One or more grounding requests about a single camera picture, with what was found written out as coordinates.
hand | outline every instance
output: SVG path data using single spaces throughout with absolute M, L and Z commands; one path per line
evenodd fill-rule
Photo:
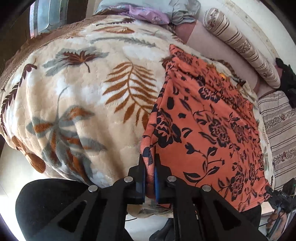
M 267 222 L 268 222 L 266 224 L 267 229 L 271 229 L 272 226 L 274 225 L 276 219 L 278 218 L 279 215 L 276 212 L 277 212 L 277 210 L 275 210 L 274 213 L 270 215 L 269 219 L 267 219 Z M 277 240 L 281 236 L 281 234 L 284 230 L 285 224 L 287 222 L 287 214 L 284 212 L 280 212 L 280 216 L 281 216 L 280 225 L 279 225 L 278 229 L 273 233 L 270 240 Z

leaf pattern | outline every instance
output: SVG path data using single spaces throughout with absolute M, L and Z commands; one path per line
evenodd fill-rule
M 151 83 L 151 81 L 155 81 L 152 78 L 151 70 L 132 62 L 123 62 L 114 67 L 109 76 L 111 78 L 106 80 L 105 83 L 111 83 L 112 85 L 105 90 L 103 95 L 112 92 L 116 93 L 105 104 L 117 101 L 127 94 L 124 100 L 115 108 L 114 113 L 122 110 L 130 101 L 131 104 L 126 109 L 123 122 L 129 120 L 136 110 L 136 125 L 139 122 L 140 114 L 143 113 L 142 125 L 146 129 L 149 114 L 157 98 L 154 95 L 157 92 L 153 89 L 156 85 Z
M 177 35 L 175 35 L 175 34 L 172 34 L 172 39 L 174 39 L 174 40 L 176 40 L 176 41 L 178 41 L 178 42 L 184 44 L 183 40 L 180 39 L 180 38 L 179 38 Z
M 55 59 L 48 61 L 43 65 L 44 68 L 50 68 L 46 71 L 46 76 L 54 76 L 56 73 L 69 65 L 85 64 L 88 72 L 90 68 L 87 62 L 96 58 L 105 58 L 109 53 L 98 51 L 95 47 L 88 47 L 80 50 L 61 49 L 55 56 Z
M 122 19 L 120 21 L 115 21 L 115 22 L 111 22 L 111 23 L 99 23 L 96 26 L 103 25 L 103 24 L 105 25 L 105 24 L 132 23 L 134 21 L 135 21 L 135 19 L 133 19 L 133 18 L 124 18 L 124 19 Z
M 170 62 L 172 60 L 173 56 L 169 56 L 169 57 L 165 57 L 165 58 L 162 58 L 160 60 L 160 62 L 162 62 L 162 66 L 163 68 L 165 69 L 166 65 L 168 62 Z
M 89 171 L 91 170 L 91 161 L 87 158 L 85 152 L 102 151 L 106 148 L 103 144 L 87 137 L 80 137 L 76 131 L 68 129 L 70 126 L 75 127 L 76 122 L 94 116 L 91 111 L 79 105 L 73 105 L 59 117 L 59 100 L 65 89 L 58 97 L 55 120 L 49 122 L 35 116 L 26 126 L 26 129 L 29 133 L 36 135 L 37 138 L 48 136 L 48 143 L 42 150 L 43 160 L 46 160 L 55 168 L 65 164 L 72 174 L 78 178 L 81 177 L 88 185 L 92 185 L 93 183 L 89 179 L 92 177 L 92 173 Z
M 184 173 L 184 177 L 191 183 L 197 183 L 199 181 L 198 178 L 200 178 L 200 175 L 198 175 L 197 173 Z
M 161 33 L 158 32 L 159 30 L 156 30 L 155 32 L 149 31 L 149 30 L 143 29 L 143 28 L 140 28 L 139 30 L 142 30 L 145 35 L 155 36 L 155 37 L 157 37 L 159 39 L 162 39 L 164 41 L 167 41 L 168 40 L 168 37 L 167 36 L 165 36 L 165 35 L 163 35 L 163 34 L 161 34 Z
M 95 32 L 107 32 L 115 34 L 132 34 L 135 31 L 125 26 L 108 26 L 94 30 Z
M 13 136 L 11 140 L 15 144 L 17 150 L 23 152 L 23 154 L 27 157 L 30 164 L 35 168 L 36 171 L 38 171 L 39 173 L 45 172 L 46 164 L 39 156 L 31 153 L 16 136 Z
M 95 43 L 97 41 L 100 41 L 100 40 L 111 40 L 111 39 L 124 41 L 125 43 L 130 43 L 130 44 L 138 44 L 138 45 L 142 45 L 142 46 L 147 46 L 149 48 L 156 47 L 155 43 L 151 44 L 148 41 L 145 41 L 143 39 L 139 40 L 139 39 L 136 39 L 136 38 L 125 38 L 125 37 L 97 38 L 97 39 L 91 40 L 90 43 L 93 44 L 93 43 Z
M 72 38 L 83 38 L 84 36 L 81 35 L 81 32 L 83 32 L 83 29 L 75 29 L 71 32 L 68 32 L 65 34 L 65 39 L 72 39 Z
M 7 135 L 7 131 L 6 131 L 5 124 L 4 124 L 3 114 L 5 113 L 7 108 L 10 106 L 12 100 L 15 99 L 15 97 L 17 95 L 17 90 L 21 86 L 22 81 L 26 78 L 27 72 L 31 72 L 32 69 L 37 69 L 37 66 L 35 66 L 34 64 L 26 64 L 25 65 L 25 67 L 22 71 L 22 76 L 20 78 L 20 81 L 12 88 L 12 91 L 10 91 L 10 93 L 7 96 L 5 96 L 5 99 L 2 102 L 0 119 L 1 119 L 1 127 L 2 127 L 5 135 Z

striped bedsheet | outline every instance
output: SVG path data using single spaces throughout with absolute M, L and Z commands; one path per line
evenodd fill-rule
M 282 91 L 258 102 L 271 145 L 275 171 L 275 189 L 280 190 L 296 178 L 296 113 Z

fleece blanket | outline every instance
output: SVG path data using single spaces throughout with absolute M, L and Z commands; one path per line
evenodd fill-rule
M 10 60 L 0 78 L 1 134 L 41 173 L 112 185 L 138 163 L 170 44 L 214 65 L 236 85 L 224 65 L 160 26 L 94 16 L 33 39 Z M 253 103 L 271 183 L 271 151 L 256 96 L 247 84 L 238 88 Z

metal screw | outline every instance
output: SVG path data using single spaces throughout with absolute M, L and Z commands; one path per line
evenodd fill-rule
M 96 185 L 91 185 L 91 186 L 89 186 L 89 191 L 90 192 L 95 192 L 95 191 L 97 191 L 98 190 L 98 187 L 96 186 Z
M 203 186 L 202 186 L 202 189 L 203 189 L 205 192 L 209 192 L 209 191 L 212 190 L 211 186 L 209 186 L 209 185 L 203 185 Z
M 130 177 L 130 176 L 127 176 L 127 177 L 124 178 L 124 181 L 125 181 L 126 183 L 130 183 L 130 182 L 133 181 L 133 178 Z
M 177 178 L 175 176 L 169 176 L 168 177 L 169 182 L 175 182 L 176 180 L 177 180 Z

